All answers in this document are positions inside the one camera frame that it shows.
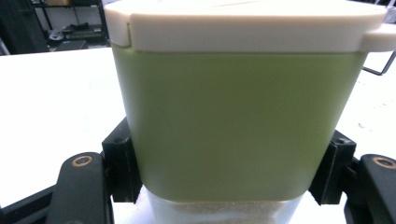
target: plastic container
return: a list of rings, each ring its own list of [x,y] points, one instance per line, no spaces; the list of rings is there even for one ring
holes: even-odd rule
[[[141,177],[163,200],[152,200],[154,215],[155,204],[182,217],[172,204],[298,202],[368,52],[396,49],[386,10],[337,0],[171,3],[106,7]]]

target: white surface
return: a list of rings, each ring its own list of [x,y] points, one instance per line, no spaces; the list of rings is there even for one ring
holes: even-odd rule
[[[333,1],[119,1],[112,42],[150,52],[356,52],[396,49],[384,7]]]
[[[382,70],[389,53],[366,65]],[[0,204],[56,183],[62,163],[101,143],[124,118],[111,49],[0,57]],[[382,77],[361,72],[337,130],[358,143],[356,157],[396,158],[396,66]],[[318,206],[306,193],[290,224],[343,224],[344,203]],[[116,223],[151,224],[143,189],[138,204],[116,203]]]

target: container lid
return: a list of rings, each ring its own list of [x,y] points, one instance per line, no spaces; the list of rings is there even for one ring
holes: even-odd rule
[[[111,41],[149,52],[396,49],[385,7],[345,0],[134,0],[105,8]]]

